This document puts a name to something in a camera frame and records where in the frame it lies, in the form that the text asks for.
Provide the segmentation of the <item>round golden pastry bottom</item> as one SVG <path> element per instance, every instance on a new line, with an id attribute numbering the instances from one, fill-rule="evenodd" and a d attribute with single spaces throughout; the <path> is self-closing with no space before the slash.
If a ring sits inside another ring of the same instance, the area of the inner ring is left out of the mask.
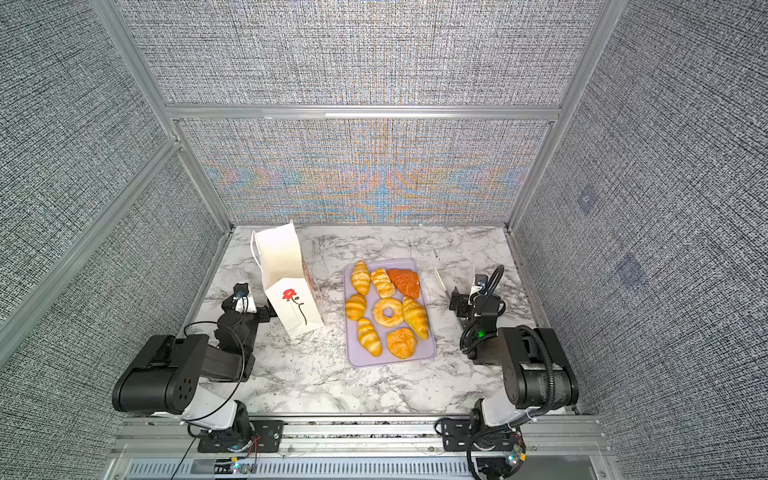
<path id="1" fill-rule="evenodd" d="M 400 328 L 387 334 L 388 350 L 398 359 L 411 358 L 416 346 L 417 337 L 410 328 Z"/>

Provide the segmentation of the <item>white paper bag red flower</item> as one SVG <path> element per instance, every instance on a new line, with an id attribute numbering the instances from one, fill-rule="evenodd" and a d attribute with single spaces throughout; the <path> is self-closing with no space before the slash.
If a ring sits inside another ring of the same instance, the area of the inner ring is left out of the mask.
<path id="1" fill-rule="evenodd" d="M 324 326 L 293 223 L 251 233 L 262 287 L 286 333 L 296 339 Z"/>

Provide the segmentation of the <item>large striped croissant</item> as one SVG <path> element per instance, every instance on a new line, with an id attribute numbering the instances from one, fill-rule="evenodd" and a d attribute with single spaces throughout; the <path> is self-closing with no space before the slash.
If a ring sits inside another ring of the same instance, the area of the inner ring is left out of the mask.
<path id="1" fill-rule="evenodd" d="M 429 321 L 427 311 L 415 299 L 405 296 L 402 300 L 403 317 L 408 326 L 422 340 L 429 338 Z"/>

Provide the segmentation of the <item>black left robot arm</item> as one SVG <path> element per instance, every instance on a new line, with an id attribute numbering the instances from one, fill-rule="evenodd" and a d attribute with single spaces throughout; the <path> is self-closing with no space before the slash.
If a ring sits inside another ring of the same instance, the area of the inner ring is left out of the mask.
<path id="1" fill-rule="evenodd" d="M 154 335 L 117 380 L 115 410 L 178 418 L 200 453 L 275 453 L 284 423 L 253 421 L 244 402 L 234 398 L 252 374 L 258 327 L 277 317 L 270 303 L 258 305 L 238 284 L 222 302 L 210 336 Z"/>

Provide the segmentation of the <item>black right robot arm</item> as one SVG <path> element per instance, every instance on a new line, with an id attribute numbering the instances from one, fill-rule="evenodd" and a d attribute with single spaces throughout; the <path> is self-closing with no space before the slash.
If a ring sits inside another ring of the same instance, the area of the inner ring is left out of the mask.
<path id="1" fill-rule="evenodd" d="M 508 478 L 526 460 L 522 426 L 577 403 L 575 374 L 554 330 L 505 322 L 505 303 L 490 286 L 453 291 L 449 309 L 463 322 L 462 353 L 500 367 L 502 387 L 478 400 L 468 418 L 438 419 L 435 432 L 445 451 L 466 455 L 474 478 Z"/>

